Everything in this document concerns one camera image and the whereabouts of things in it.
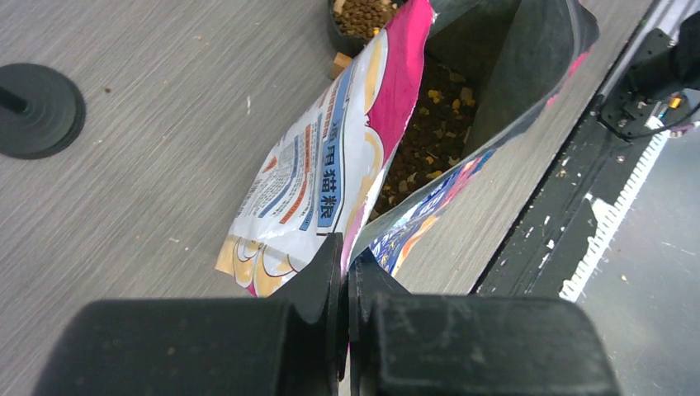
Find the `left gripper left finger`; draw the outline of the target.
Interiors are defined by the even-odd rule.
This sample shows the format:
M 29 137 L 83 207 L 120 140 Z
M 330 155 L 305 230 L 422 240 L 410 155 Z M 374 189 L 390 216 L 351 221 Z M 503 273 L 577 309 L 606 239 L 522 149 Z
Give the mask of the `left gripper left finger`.
M 101 299 L 54 345 L 36 395 L 335 395 L 343 237 L 267 298 Z

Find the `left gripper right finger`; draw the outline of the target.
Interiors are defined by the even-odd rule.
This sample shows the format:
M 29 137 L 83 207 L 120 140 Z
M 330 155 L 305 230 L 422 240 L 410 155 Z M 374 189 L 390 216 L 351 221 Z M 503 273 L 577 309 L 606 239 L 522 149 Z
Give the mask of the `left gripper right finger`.
M 409 293 L 362 253 L 348 273 L 353 395 L 618 395 L 589 317 L 562 299 Z

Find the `colourful pet food bag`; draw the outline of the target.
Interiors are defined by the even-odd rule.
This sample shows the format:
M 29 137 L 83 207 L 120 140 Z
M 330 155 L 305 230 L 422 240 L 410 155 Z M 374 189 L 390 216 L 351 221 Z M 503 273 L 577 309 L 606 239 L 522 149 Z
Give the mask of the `colourful pet food bag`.
M 491 154 L 526 132 L 598 38 L 577 1 L 523 1 L 507 24 L 476 129 L 487 140 L 378 219 L 371 211 L 409 119 L 439 14 L 410 1 L 285 133 L 258 171 L 215 267 L 257 297 L 301 272 L 325 238 L 343 238 L 340 269 L 370 250 L 394 274 L 443 207 Z

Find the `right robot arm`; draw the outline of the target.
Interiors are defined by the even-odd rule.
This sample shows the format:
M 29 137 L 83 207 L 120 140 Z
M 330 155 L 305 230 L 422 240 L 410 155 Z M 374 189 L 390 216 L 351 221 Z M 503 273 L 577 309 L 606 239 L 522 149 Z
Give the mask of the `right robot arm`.
M 618 138 L 644 139 L 665 131 L 686 132 L 699 126 L 692 118 L 699 105 L 669 124 L 680 108 L 678 94 L 699 89 L 699 13 L 679 26 L 672 40 L 656 28 L 642 41 L 631 64 L 613 86 L 599 112 L 599 121 Z

